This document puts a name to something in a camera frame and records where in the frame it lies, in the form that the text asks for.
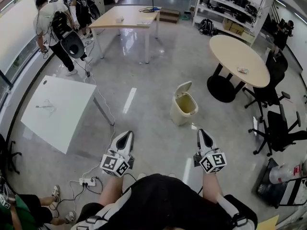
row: table pedestal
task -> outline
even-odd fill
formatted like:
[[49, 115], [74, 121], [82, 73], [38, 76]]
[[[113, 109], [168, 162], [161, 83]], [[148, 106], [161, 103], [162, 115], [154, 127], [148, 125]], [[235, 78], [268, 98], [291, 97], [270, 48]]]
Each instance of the table pedestal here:
[[229, 73], [227, 78], [219, 76], [223, 66], [219, 64], [214, 72], [214, 74], [208, 78], [207, 87], [210, 94], [217, 100], [229, 103], [232, 102], [236, 94], [245, 85], [244, 82], [240, 82], [236, 87], [232, 85], [229, 81], [232, 78], [232, 74]]

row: ceiling light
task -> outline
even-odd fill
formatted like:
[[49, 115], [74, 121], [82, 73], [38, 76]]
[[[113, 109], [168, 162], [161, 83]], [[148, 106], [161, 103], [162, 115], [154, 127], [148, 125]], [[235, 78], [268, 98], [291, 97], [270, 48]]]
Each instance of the ceiling light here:
[[275, 0], [276, 2], [280, 3], [281, 5], [287, 7], [286, 5], [284, 5], [282, 2], [278, 1], [278, 0]]
[[299, 16], [297, 13], [295, 13], [296, 14], [296, 16], [298, 17], [298, 18], [300, 18], [303, 22], [305, 22], [306, 24], [307, 24], [307, 22], [301, 17], [301, 16]]

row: yellow object on floor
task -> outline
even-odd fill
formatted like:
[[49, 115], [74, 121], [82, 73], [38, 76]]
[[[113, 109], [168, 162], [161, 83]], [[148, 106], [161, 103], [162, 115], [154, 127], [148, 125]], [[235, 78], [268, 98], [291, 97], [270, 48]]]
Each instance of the yellow object on floor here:
[[259, 223], [257, 226], [257, 230], [275, 230], [276, 229], [275, 226], [278, 221], [278, 217], [279, 215], [274, 216], [268, 220], [265, 220]]

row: white tabletop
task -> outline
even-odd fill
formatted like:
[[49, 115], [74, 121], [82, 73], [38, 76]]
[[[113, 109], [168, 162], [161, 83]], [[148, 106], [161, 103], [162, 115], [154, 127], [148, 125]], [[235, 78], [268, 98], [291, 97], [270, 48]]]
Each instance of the white tabletop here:
[[[45, 76], [21, 121], [44, 141], [66, 154], [95, 89], [96, 85]], [[36, 108], [46, 105], [46, 99], [55, 107], [53, 112], [50, 112], [52, 107]]]
[[[95, 20], [89, 27], [90, 28], [148, 28], [150, 24], [139, 24], [141, 21], [146, 20], [152, 23], [160, 12], [144, 13], [139, 10], [148, 8], [148, 6], [114, 6], [108, 12], [104, 13], [97, 20]], [[116, 22], [116, 18], [123, 17], [124, 20], [120, 23]]]
[[[243, 82], [257, 88], [269, 84], [270, 74], [265, 63], [248, 45], [230, 36], [216, 35], [210, 39], [210, 49], [221, 65]], [[238, 67], [247, 68], [248, 74], [238, 72]]]

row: round wooden tabletop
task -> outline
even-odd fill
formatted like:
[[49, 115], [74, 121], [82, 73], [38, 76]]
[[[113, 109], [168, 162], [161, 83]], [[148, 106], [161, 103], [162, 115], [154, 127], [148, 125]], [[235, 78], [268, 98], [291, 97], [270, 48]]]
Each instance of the round wooden tabletop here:
[[[248, 45], [230, 36], [216, 35], [210, 39], [210, 49], [221, 65], [243, 82], [257, 88], [269, 84], [270, 75], [265, 63]], [[239, 67], [247, 68], [248, 73], [239, 72]]]

